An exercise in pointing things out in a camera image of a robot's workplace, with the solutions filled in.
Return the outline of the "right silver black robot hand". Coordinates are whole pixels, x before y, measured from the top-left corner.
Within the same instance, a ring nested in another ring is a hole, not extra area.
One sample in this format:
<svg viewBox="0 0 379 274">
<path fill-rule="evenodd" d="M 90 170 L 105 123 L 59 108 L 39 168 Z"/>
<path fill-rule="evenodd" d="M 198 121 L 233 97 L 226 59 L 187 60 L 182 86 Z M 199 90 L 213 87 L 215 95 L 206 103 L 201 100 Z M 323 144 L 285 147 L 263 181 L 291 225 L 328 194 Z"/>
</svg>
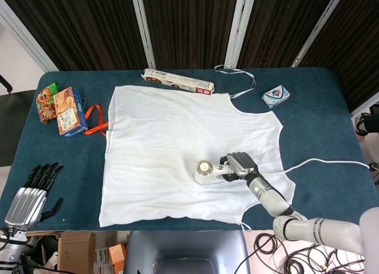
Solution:
<svg viewBox="0 0 379 274">
<path fill-rule="evenodd" d="M 260 178 L 258 165 L 246 152 L 228 153 L 220 158 L 221 165 L 227 165 L 231 168 L 231 174 L 223 174 L 222 177 L 228 182 L 242 179 L 249 185 L 255 178 Z"/>
</svg>

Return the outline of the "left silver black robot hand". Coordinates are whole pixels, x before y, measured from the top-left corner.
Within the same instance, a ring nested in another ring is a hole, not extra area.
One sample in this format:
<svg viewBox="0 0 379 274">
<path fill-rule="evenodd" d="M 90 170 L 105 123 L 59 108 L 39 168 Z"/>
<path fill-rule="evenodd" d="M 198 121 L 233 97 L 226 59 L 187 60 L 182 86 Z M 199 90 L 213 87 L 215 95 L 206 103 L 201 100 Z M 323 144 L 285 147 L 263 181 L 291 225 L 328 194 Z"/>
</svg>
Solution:
<svg viewBox="0 0 379 274">
<path fill-rule="evenodd" d="M 5 217 L 8 228 L 30 231 L 38 223 L 55 216 L 63 205 L 59 198 L 52 209 L 44 211 L 46 199 L 63 166 L 58 162 L 38 165 L 29 173 L 23 187 L 16 193 Z"/>
</svg>

